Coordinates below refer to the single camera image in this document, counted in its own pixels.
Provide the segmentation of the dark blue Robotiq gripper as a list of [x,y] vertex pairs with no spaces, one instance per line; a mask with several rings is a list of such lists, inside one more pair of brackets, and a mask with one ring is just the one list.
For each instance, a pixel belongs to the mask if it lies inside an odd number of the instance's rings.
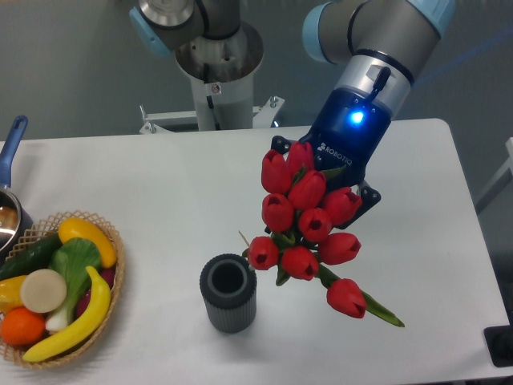
[[[329,188],[352,187],[362,204],[339,229],[347,229],[381,201],[381,193],[365,180],[366,165],[390,125],[390,115],[379,106],[344,88],[331,92],[309,131],[299,139],[311,145],[317,170],[344,168],[327,182]],[[295,140],[274,136],[270,148],[289,153]]]

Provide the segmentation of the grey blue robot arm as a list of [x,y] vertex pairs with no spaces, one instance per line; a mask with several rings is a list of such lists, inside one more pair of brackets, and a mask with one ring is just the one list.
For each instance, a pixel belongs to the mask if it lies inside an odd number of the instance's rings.
[[[344,71],[303,141],[317,169],[344,168],[328,188],[356,188],[358,216],[381,199],[366,183],[366,165],[454,10],[452,1],[339,1],[305,17],[305,51]],[[174,55],[190,79],[200,130],[254,126],[253,76],[264,48],[238,1],[139,1],[129,17],[147,48]]]

